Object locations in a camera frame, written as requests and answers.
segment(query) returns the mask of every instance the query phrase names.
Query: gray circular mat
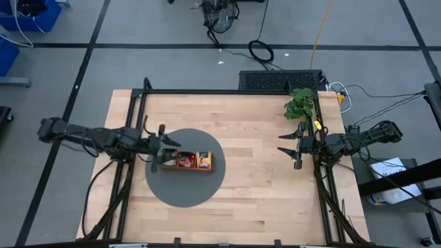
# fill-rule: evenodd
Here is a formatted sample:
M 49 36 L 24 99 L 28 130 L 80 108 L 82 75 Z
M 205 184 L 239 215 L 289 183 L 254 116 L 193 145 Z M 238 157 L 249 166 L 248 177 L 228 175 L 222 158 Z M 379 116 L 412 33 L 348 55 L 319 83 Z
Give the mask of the gray circular mat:
M 164 203 L 175 207 L 193 207 L 210 199 L 221 186 L 225 175 L 225 157 L 221 145 L 210 134 L 190 128 L 176 130 L 168 136 L 182 146 L 161 144 L 161 148 L 177 148 L 183 152 L 213 152 L 213 171 L 192 172 L 158 168 L 158 172 L 153 174 L 150 171 L 150 163 L 147 163 L 145 177 L 153 194 Z

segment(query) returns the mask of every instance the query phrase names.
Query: wooden table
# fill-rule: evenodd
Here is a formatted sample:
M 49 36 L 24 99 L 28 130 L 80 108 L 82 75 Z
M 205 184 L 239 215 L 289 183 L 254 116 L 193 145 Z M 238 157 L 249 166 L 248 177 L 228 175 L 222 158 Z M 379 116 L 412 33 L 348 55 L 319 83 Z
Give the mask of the wooden table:
M 113 92 L 106 127 L 124 126 L 130 92 Z M 335 93 L 319 92 L 319 97 L 329 133 L 344 132 Z M 179 237 L 182 243 L 270 245 L 280 239 L 284 245 L 324 245 L 311 156 L 303 156 L 303 168 L 294 170 L 290 157 L 276 149 L 296 147 L 296 141 L 278 138 L 296 130 L 299 122 L 288 121 L 283 116 L 283 105 L 289 99 L 276 95 L 147 95 L 145 114 L 149 116 L 149 130 L 156 132 L 160 124 L 165 124 L 166 132 L 195 128 L 210 133 L 223 147 L 226 172 L 212 198 L 195 207 L 178 208 L 155 197 L 145 179 L 145 163 L 137 158 L 123 242 L 171 243 Z M 93 174 L 108 161 L 106 155 L 97 158 Z M 340 163 L 352 167 L 349 157 Z M 107 209 L 115 167 L 103 172 L 90 192 L 87 231 Z M 334 177 L 338 197 L 345 200 L 346 215 L 368 240 L 353 172 L 335 166 Z M 332 214 L 329 220 L 337 240 Z M 115 233 L 116 224 L 113 224 L 111 237 Z

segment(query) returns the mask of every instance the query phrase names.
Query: potted plant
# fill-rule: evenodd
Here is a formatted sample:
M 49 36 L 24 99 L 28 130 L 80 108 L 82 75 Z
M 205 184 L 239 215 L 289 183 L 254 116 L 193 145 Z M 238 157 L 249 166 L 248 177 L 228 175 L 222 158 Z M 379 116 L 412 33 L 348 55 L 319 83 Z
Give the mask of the potted plant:
M 312 90 L 309 88 L 293 89 L 291 93 L 292 100 L 285 104 L 285 118 L 288 120 L 305 116 L 307 127 L 309 126 L 309 117 L 312 117 Z

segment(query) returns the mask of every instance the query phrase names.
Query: floor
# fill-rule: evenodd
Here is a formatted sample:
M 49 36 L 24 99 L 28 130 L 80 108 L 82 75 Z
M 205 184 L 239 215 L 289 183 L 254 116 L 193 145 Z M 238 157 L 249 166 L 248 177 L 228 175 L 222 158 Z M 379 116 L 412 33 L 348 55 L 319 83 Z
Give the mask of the floor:
M 28 34 L 36 48 L 22 48 L 9 72 L 29 77 L 32 87 L 0 90 L 0 105 L 12 107 L 15 114 L 0 143 L 0 247 L 76 236 L 94 159 L 65 147 L 54 156 L 51 145 L 37 140 L 42 118 L 66 116 L 72 123 L 99 127 L 112 90 L 141 87 L 145 76 L 154 88 L 237 89 L 239 71 L 261 70 L 255 61 L 210 45 L 202 13 L 190 9 L 199 0 L 176 0 L 173 5 L 166 0 L 70 1 L 71 8 L 63 9 L 51 33 Z M 248 53 L 265 4 L 239 6 L 240 19 L 218 38 L 234 51 Z M 287 70 L 309 67 L 326 6 L 324 0 L 269 2 L 260 40 L 277 45 L 276 65 Z M 358 84 L 371 94 L 419 92 L 425 83 L 440 80 L 440 8 L 438 0 L 335 0 L 314 67 L 329 81 Z M 23 40 L 19 34 L 0 32 Z M 354 87 L 349 92 L 353 107 L 343 115 L 345 125 L 396 101 L 371 99 Z M 416 158 L 419 163 L 439 157 L 441 132 L 423 99 L 362 128 L 385 119 L 395 121 L 404 136 L 397 144 L 372 146 L 373 156 Z M 39 185 L 42 175 L 48 177 L 46 186 Z M 433 204 L 441 207 L 441 202 Z M 371 239 L 379 245 L 419 247 L 419 239 L 430 236 L 422 214 L 368 211 L 366 218 Z

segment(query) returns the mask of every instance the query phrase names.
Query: yellow cable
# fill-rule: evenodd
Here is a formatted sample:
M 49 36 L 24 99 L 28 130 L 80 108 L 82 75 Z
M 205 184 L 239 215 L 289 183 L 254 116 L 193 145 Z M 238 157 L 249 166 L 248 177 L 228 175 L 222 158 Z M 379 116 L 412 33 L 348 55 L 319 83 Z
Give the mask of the yellow cable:
M 326 7 L 325 15 L 324 15 L 324 17 L 322 19 L 322 23 L 320 24 L 320 30 L 318 31 L 318 34 L 317 34 L 317 37 L 316 37 L 316 41 L 314 41 L 314 48 L 312 49 L 312 55 L 311 55 L 311 63 L 309 64 L 309 69 L 310 70 L 312 69 L 312 65 L 314 64 L 314 55 L 316 53 L 317 42 L 318 42 L 318 40 L 320 38 L 320 35 L 323 32 L 323 29 L 325 29 L 325 23 L 326 23 L 329 11 L 331 10 L 331 6 L 332 6 L 333 3 L 334 3 L 334 0 L 329 0 L 328 6 Z

